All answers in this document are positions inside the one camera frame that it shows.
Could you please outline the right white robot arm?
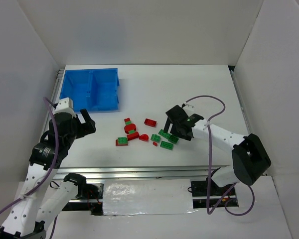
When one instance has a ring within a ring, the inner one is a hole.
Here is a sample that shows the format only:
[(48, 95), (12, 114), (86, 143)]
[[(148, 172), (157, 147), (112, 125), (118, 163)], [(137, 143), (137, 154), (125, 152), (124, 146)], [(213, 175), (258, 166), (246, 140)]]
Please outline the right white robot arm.
[(198, 115), (188, 115), (185, 106), (176, 105), (166, 112), (164, 132), (190, 141), (193, 138), (211, 140), (215, 146), (232, 156), (229, 165), (217, 170), (211, 180), (218, 187), (243, 183), (252, 186), (271, 166), (271, 160), (255, 134), (244, 136), (211, 124)]

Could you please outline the green 2x2 lego brick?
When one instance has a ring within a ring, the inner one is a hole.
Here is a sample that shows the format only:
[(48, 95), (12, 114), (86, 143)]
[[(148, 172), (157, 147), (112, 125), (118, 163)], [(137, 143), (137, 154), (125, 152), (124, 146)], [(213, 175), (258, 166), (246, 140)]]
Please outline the green 2x2 lego brick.
[(153, 142), (160, 142), (161, 137), (160, 137), (160, 135), (158, 135), (158, 134), (152, 134), (150, 139), (151, 139), (151, 141), (153, 141)]

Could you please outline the red 2x4 lego brick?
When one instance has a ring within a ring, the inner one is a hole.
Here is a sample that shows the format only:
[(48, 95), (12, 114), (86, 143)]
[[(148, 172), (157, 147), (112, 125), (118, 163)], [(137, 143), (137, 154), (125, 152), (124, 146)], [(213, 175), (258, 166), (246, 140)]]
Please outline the red 2x4 lego brick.
[(150, 127), (156, 127), (157, 121), (146, 118), (144, 124)]

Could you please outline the dark green 2x2 lego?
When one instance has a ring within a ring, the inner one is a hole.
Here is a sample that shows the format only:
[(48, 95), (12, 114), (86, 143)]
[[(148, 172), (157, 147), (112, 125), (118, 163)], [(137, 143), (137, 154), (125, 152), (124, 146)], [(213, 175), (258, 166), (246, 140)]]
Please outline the dark green 2x2 lego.
[(177, 144), (178, 143), (179, 138), (174, 136), (174, 135), (170, 135), (168, 138), (168, 141), (173, 143), (173, 144)]

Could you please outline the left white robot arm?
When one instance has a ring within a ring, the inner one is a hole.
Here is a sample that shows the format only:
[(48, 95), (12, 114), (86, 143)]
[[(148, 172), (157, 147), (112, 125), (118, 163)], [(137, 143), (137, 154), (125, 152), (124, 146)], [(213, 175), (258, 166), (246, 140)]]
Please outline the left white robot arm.
[(54, 194), (43, 200), (74, 140), (96, 132), (87, 110), (81, 109), (80, 113), (84, 123), (68, 112), (56, 113), (51, 118), (48, 131), (32, 150), (19, 198), (4, 208), (10, 214), (0, 226), (0, 239), (44, 239), (47, 229), (68, 202), (88, 195), (86, 177), (69, 173)]

